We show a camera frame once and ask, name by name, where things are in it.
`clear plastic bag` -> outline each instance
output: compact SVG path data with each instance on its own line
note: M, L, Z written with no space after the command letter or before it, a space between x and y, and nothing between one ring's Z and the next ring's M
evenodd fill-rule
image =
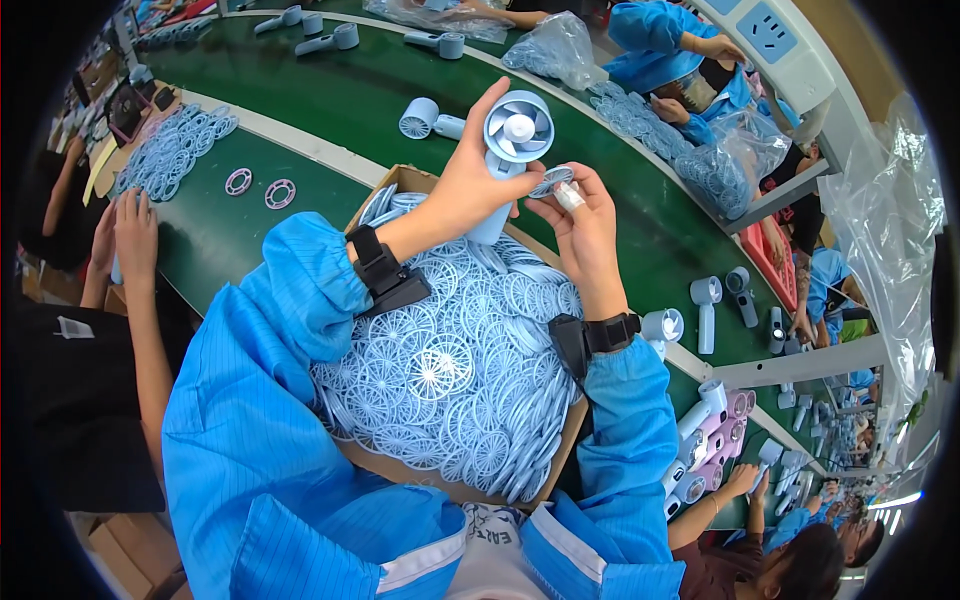
M503 5L496 0L482 0L494 9ZM455 0L447 3L445 11L433 11L422 0L363 0L363 10L418 29L439 32L455 32L472 39L502 44L507 39L507 30L514 23L494 16L481 16L477 10Z
M709 126L715 141L678 157L673 167L720 217L732 221L747 212L760 180L786 158L790 138L749 108L716 118Z
M898 96L886 124L874 124L873 135L854 143L844 172L817 184L887 347L899 385L884 386L884 404L889 398L899 419L923 394L934 366L934 235L946 219L933 146L913 98Z
M524 34L503 55L510 69L526 69L535 75L559 79L578 91L598 81L593 62L593 44L587 25L570 11L551 14Z

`box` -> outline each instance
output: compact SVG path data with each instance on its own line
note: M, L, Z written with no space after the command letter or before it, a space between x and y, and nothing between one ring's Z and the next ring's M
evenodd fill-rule
M356 227L357 221L360 219L360 214L363 212L363 209L367 206L367 203L372 200L373 196L376 194L376 191L380 188L396 183L397 192L420 192L421 194L429 194L430 191L433 190L433 187L436 185L438 180L440 179L437 176L426 173L425 171L421 171L416 167L410 165L394 165L394 167L387 172L387 175L384 176L376 188L374 188L373 192L371 192L370 196L366 199L353 218L350 219L347 230L351 230ZM526 233L520 231L510 224L507 224L507 226L504 228L504 231L517 240L517 242L530 249L546 264L560 271L563 270L560 257L540 242L536 241ZM560 448L558 448L557 453L553 456L553 460L551 461L550 465L550 474L547 477L546 483L543 484L543 487L537 493L537 496L534 497L532 502L529 504L515 502L512 506L519 509L532 511L550 495L550 493L553 491L554 485L557 483L557 478L560 476L560 471L564 467L564 462L566 462L566 458L570 454L570 450L573 449L573 446L577 443L577 434L579 433L580 425L583 423L584 417L587 414L587 408L588 404L586 403L585 399L581 397L576 404L567 410L564 430L561 433ZM463 504L464 502L488 502L491 504L505 505L507 503L506 498L504 498L502 495L496 494L487 497L485 492L481 492L476 488L472 488L463 482L448 483L441 478L438 470L423 471L409 468L398 459L385 456L383 454L373 454L356 442L338 441L337 445L344 453L344 456L346 456L356 466L377 473L378 475L381 475L386 479L393 481L394 483L409 483L416 481L430 485L438 490L443 490L444 492L448 493L450 499L458 504Z
M174 537L151 514L115 515L90 534L90 543L110 572L135 600L159 598L164 588L181 587L180 553Z
M114 315L127 316L127 292L123 285L110 284L104 299L104 310Z

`pink fan ring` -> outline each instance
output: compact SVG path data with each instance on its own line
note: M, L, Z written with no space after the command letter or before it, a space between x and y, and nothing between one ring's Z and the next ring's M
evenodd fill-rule
M274 193L279 189L285 190L287 192L287 197L281 201L275 201ZM280 210L284 206L291 203L296 195L297 187L292 181L276 180L270 184L270 187L267 188L267 193L264 195L263 199L269 208L272 208L273 210Z
M243 177L244 180L240 183L240 185L234 185L233 183L239 177ZM253 183L253 173L251 170L246 167L243 169L237 169L227 178L227 183L224 185L224 190L230 194L230 196L239 196L250 189L251 183Z

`electrical socket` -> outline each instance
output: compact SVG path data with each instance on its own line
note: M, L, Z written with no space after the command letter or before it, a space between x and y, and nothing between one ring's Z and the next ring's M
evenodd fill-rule
M720 14L726 16L730 14L730 11L732 11L736 5L740 4L740 0L707 0L707 4L714 7Z
M736 29L770 64L782 59L797 45L796 37L766 2L757 2L756 6L737 22Z

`black shirt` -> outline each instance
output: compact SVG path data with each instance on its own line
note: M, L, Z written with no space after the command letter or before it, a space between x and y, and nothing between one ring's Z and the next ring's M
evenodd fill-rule
M65 511L162 512L140 424L127 318L78 306L14 301L12 332L36 452ZM93 339L67 340L57 317L90 325ZM161 317L174 377L193 329Z
M506 0L506 9L512 12L543 11L550 14L570 11L580 16L583 9L583 0Z
M44 150L37 158L34 169L26 178L23 196L17 205L17 229L19 242L24 250L41 258L60 271L71 272L80 267L93 246L93 232L108 201L90 195L84 206L84 191L90 177L90 167L84 164L74 168L67 190L66 203L53 235L43 235L43 220L46 217L50 194L60 177L64 155Z
M779 185L784 185L797 175L797 166L804 158L804 153L796 144L790 146L783 162L774 169L774 172L760 181L760 193L766 194ZM781 225L792 225L793 246L807 255L813 255L820 237L820 229L824 226L824 212L820 207L820 197L814 193L803 196L787 208L782 208L776 215Z

